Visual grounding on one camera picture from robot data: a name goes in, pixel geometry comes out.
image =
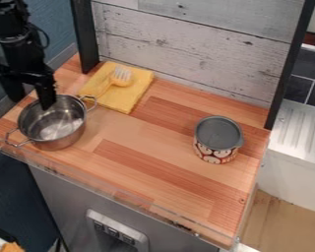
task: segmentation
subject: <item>can lid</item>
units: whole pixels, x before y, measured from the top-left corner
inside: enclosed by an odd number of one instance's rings
[[[213,150],[228,150],[241,147],[244,143],[238,124],[223,116],[202,119],[195,134],[202,145]]]

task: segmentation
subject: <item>wooden table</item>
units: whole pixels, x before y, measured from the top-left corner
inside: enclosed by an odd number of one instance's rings
[[[59,93],[76,94],[91,74],[81,74],[78,57],[73,57],[56,72]],[[29,95],[0,119],[0,140],[33,100],[35,94]],[[246,141],[236,160],[223,165],[200,160],[192,149],[196,123],[213,114],[237,121]],[[228,248],[266,149],[267,114],[264,108],[157,79],[130,115],[93,110],[83,137],[68,149],[42,152],[25,145],[20,150],[3,146],[3,151]],[[11,136],[16,143],[24,138]]]

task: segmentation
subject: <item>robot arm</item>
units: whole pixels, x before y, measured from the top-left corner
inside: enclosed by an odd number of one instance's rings
[[[53,71],[44,63],[44,47],[38,32],[29,23],[23,0],[0,0],[0,44],[5,58],[0,58],[0,83],[13,101],[25,96],[23,84],[34,85],[45,110],[56,101]]]

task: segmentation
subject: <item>metal saucepan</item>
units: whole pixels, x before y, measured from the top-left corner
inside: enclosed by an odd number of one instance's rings
[[[199,158],[221,164],[235,159],[243,144],[243,133],[236,122],[222,116],[211,116],[198,123],[193,147]]]
[[[94,106],[87,109],[82,102],[84,98],[94,99]],[[87,113],[95,107],[96,98],[90,95],[76,98],[58,94],[56,103],[45,111],[41,109],[39,100],[36,100],[22,110],[18,119],[18,128],[6,134],[5,142],[16,148],[33,143],[37,148],[45,151],[67,148],[83,135]],[[10,135],[17,130],[28,139],[19,144],[10,143]]]

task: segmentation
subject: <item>gray cabinet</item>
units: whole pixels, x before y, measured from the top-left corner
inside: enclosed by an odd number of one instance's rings
[[[101,251],[88,209],[144,233],[151,252],[218,252],[199,237],[136,212],[70,181],[31,167],[31,172],[72,252]]]

